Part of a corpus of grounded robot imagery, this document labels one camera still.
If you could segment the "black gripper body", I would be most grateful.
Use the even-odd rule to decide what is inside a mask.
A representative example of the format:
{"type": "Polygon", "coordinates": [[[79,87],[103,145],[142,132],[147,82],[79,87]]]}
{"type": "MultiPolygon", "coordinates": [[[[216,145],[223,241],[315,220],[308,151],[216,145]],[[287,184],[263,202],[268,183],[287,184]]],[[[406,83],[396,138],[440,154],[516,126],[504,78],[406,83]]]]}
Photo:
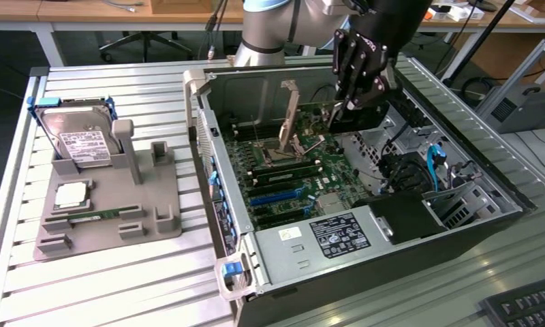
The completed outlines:
{"type": "Polygon", "coordinates": [[[350,1],[359,15],[350,19],[354,34],[387,47],[387,58],[398,59],[424,19],[432,1],[350,1]]]}

